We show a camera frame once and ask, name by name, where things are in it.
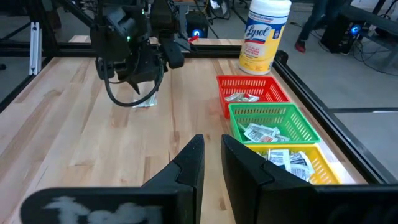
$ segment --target black metal frame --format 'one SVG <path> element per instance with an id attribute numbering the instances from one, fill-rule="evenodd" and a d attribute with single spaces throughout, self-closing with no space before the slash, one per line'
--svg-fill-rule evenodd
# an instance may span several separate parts
<path id="1" fill-rule="evenodd" d="M 43 44 L 43 56 L 47 58 L 42 67 L 53 57 L 96 57 L 95 52 L 88 43 L 57 43 L 44 13 L 41 0 L 26 0 L 26 2 L 28 2 L 27 6 L 30 9 L 28 11 L 32 21 L 39 22 L 43 28 L 43 43 L 47 41 L 46 44 Z M 0 56 L 28 57 L 29 49 L 28 42 L 0 42 Z M 239 58 L 241 46 L 198 45 L 197 49 L 198 52 L 196 53 L 184 52 L 184 57 Z M 286 53 L 278 52 L 273 67 L 369 183 L 390 184 L 396 182 L 396 179 L 384 166 L 347 130 L 333 113 L 329 112 L 329 108 L 287 66 Z M 24 80 L 0 104 L 0 112 L 12 102 L 33 78 L 34 76 L 30 76 Z"/>

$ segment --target butcher block tabletop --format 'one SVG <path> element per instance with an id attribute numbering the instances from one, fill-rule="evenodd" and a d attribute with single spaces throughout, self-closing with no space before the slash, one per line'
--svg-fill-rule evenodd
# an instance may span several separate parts
<path id="1" fill-rule="evenodd" d="M 75 36 L 72 42 L 87 42 Z M 199 39 L 195 44 L 241 45 Z M 196 134 L 205 138 L 201 223 L 234 223 L 221 166 L 221 135 L 231 134 L 218 96 L 217 75 L 241 75 L 236 59 L 185 60 L 169 70 L 157 105 L 123 108 L 109 99 L 95 58 L 54 58 L 0 114 L 0 223 L 20 223 L 23 200 L 48 187 L 141 186 Z M 271 74 L 322 137 L 319 144 L 344 184 L 365 183 L 279 74 Z M 120 101 L 141 96 L 113 85 Z"/>

